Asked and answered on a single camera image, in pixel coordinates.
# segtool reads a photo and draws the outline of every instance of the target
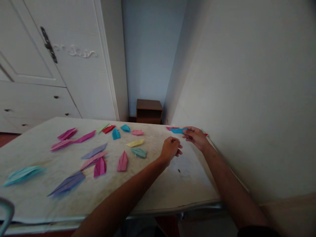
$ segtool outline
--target sleeve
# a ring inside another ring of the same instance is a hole
[[[267,226],[246,226],[238,231],[238,237],[280,237],[278,232]]]

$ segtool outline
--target bedside table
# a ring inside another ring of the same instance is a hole
[[[163,108],[158,100],[137,100],[136,122],[160,124]]]

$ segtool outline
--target table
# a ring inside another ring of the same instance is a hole
[[[66,130],[78,128],[74,138],[79,138],[108,122],[117,126],[120,139],[114,141],[111,132],[101,132],[81,144],[50,152],[51,145],[58,142],[57,136]],[[144,136],[123,132],[120,127],[124,124],[131,130],[143,130]],[[181,138],[180,134],[173,134],[164,125],[53,118],[0,148],[0,183],[4,183],[13,171],[26,166],[47,168],[27,181],[1,186],[0,195],[14,203],[14,221],[37,224],[83,220],[103,199],[155,160],[160,155],[163,141],[169,136]],[[135,157],[126,146],[142,138],[145,138],[145,143],[139,147],[147,150],[145,159]],[[180,140],[183,155],[172,160],[134,208],[132,216],[174,213],[220,201],[202,153],[191,143]],[[84,162],[80,159],[83,155],[105,142],[108,142],[105,175],[94,179],[93,167],[89,168],[86,179],[75,189],[56,198],[47,197],[65,178],[79,170]],[[118,159],[124,150],[129,160],[127,172],[117,172]],[[0,210],[0,220],[3,218],[4,212]]]
[[[163,108],[158,100],[137,100],[136,122],[160,124]]]

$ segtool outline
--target white cabinet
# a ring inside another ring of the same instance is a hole
[[[19,1],[0,1],[0,64],[15,82],[65,87],[44,41]]]
[[[23,133],[54,117],[81,118],[66,88],[0,82],[0,132]]]
[[[1,0],[0,132],[56,116],[127,121],[122,29],[120,1]]]

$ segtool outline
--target folded paper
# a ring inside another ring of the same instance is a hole
[[[179,127],[166,127],[166,128],[170,131],[170,129],[177,129]]]
[[[93,178],[96,178],[96,177],[103,175],[105,173],[106,173],[106,163],[104,162],[103,158],[101,157],[100,159],[97,160],[97,162],[95,164]]]
[[[179,134],[184,134],[183,130],[188,130],[187,128],[183,129],[183,128],[170,128],[170,131],[172,131],[173,133],[179,133]]]
[[[58,142],[58,143],[52,145],[50,151],[51,152],[57,151],[59,149],[65,148],[73,143],[74,143],[74,140],[72,140],[72,139],[63,140],[61,142]]]
[[[85,178],[86,176],[81,171],[74,173],[72,176],[65,179],[57,188],[55,188],[55,190],[51,192],[51,194],[49,194],[48,197],[51,195],[56,196],[60,193],[70,191],[73,187],[78,185]]]
[[[99,158],[101,158],[102,156],[104,156],[106,154],[107,154],[107,152],[100,152],[100,153],[96,154],[95,156],[91,157],[85,163],[83,163],[80,170],[84,170],[88,166],[95,164]]]
[[[135,136],[144,135],[144,132],[142,130],[133,130],[132,134]]]
[[[106,127],[102,130],[102,132],[104,132],[105,134],[107,134],[108,132],[111,132],[113,129],[115,128],[115,125],[111,125],[110,127]]]
[[[113,137],[113,140],[121,138],[119,131],[116,128],[113,129],[112,137]]]
[[[117,171],[126,171],[127,168],[127,154],[124,151],[123,154],[121,155],[121,157],[118,160],[118,167],[117,167]]]
[[[85,140],[88,140],[89,138],[93,137],[94,135],[95,135],[95,130],[75,140],[73,143],[82,143]]]
[[[131,151],[135,154],[135,156],[138,156],[140,158],[146,158],[147,151],[141,148],[131,148]]]
[[[57,139],[58,140],[66,140],[66,139],[69,139],[71,138],[73,135],[75,135],[75,133],[77,132],[78,130],[76,128],[72,128],[72,129],[69,129],[67,130],[66,132],[64,132],[62,135],[58,136]]]
[[[137,140],[137,141],[133,141],[133,142],[131,142],[131,143],[128,143],[127,145],[128,145],[129,147],[134,147],[134,146],[138,146],[138,145],[143,144],[144,141],[145,141],[145,139],[141,139],[141,140]]]
[[[103,125],[102,127],[100,127],[100,128],[98,128],[97,130],[96,130],[96,133],[97,134],[99,134],[104,128],[106,128],[107,126],[109,125],[109,123],[108,124],[105,124],[105,125]]]
[[[127,126],[126,124],[124,124],[123,126],[121,126],[121,129],[122,129],[124,132],[131,132],[131,129],[130,129],[129,126]]]
[[[19,171],[13,172],[9,175],[7,181],[5,181],[4,186],[9,186],[11,184],[21,182],[44,170],[45,169],[41,168],[41,166],[29,166]]]
[[[103,144],[101,146],[98,146],[96,148],[94,148],[92,151],[90,151],[88,154],[85,154],[83,157],[81,157],[82,160],[85,159],[90,159],[91,157],[95,156],[96,154],[100,153],[101,151],[103,151],[108,143]]]

